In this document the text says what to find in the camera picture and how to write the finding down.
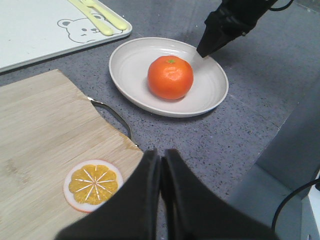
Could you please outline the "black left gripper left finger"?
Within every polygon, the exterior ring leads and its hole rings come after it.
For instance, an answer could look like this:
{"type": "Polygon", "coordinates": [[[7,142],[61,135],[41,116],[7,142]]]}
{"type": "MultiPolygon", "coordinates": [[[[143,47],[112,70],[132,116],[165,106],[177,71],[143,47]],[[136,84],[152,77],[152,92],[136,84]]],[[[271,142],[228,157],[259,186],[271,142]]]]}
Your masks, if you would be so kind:
{"type": "Polygon", "coordinates": [[[160,194],[160,156],[146,151],[132,175],[101,207],[65,227],[57,240],[154,240],[160,194]]]}

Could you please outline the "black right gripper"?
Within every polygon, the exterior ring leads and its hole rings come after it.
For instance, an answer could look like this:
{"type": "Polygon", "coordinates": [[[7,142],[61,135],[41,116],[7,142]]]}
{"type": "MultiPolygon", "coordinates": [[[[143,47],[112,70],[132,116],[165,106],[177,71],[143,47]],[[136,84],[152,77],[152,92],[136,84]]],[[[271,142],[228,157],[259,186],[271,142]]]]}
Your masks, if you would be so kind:
{"type": "Polygon", "coordinates": [[[223,0],[205,20],[196,51],[204,58],[249,33],[274,3],[274,0],[223,0]]]}

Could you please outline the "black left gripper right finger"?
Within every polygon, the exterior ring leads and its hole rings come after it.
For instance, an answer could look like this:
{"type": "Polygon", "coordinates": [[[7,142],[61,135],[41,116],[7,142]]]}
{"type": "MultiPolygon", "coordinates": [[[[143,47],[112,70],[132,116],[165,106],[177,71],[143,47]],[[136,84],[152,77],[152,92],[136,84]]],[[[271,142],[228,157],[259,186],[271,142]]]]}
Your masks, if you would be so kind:
{"type": "Polygon", "coordinates": [[[175,149],[167,149],[161,159],[161,195],[170,240],[278,239],[270,227],[211,192],[175,149]]]}

